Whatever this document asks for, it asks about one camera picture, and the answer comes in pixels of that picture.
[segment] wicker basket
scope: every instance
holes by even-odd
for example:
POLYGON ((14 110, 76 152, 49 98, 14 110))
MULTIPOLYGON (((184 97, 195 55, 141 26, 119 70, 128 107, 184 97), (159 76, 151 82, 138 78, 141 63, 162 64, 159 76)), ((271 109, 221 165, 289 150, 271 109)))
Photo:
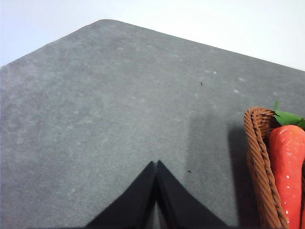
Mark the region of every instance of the wicker basket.
POLYGON ((273 115, 272 110, 263 107, 250 108, 244 114, 249 145, 247 163, 253 180, 261 226, 288 229, 268 156, 268 137, 279 126, 273 115))

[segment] white background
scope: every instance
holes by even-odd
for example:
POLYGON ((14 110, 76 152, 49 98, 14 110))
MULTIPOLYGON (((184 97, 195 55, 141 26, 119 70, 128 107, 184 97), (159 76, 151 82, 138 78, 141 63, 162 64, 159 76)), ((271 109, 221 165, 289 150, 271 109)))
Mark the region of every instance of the white background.
POLYGON ((305 0, 1 0, 1 66, 100 19, 305 70, 305 0))

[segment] carrot leaf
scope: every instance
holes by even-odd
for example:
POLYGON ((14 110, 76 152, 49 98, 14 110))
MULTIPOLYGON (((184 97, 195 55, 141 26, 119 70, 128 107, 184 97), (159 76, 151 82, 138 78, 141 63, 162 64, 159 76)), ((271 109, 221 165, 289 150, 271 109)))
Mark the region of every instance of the carrot leaf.
POLYGON ((301 127, 302 129, 305 130, 305 119, 302 120, 301 122, 299 122, 299 123, 297 124, 297 126, 299 126, 299 127, 301 127))
POLYGON ((296 125, 298 123, 301 123, 301 125, 303 124, 303 120, 304 120, 303 117, 290 112, 279 111, 278 101, 275 102, 274 112, 275 112, 274 116, 276 120, 281 125, 296 125))

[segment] gray mat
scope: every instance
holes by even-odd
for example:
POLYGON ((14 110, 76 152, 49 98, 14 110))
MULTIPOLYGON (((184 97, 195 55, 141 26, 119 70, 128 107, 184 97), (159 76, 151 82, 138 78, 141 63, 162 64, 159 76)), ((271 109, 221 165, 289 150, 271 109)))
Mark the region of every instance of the gray mat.
POLYGON ((119 21, 50 43, 1 69, 2 228, 84 226, 158 159, 225 223, 257 225, 243 113, 304 114, 304 78, 119 21))

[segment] black object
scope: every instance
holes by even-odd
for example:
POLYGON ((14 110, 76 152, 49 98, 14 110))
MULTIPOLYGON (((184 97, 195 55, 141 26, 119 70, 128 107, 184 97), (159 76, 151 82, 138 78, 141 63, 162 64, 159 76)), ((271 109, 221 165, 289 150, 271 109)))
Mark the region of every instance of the black object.
POLYGON ((120 197, 82 229, 143 229, 156 201, 170 229, 228 228, 158 161, 150 162, 120 197))

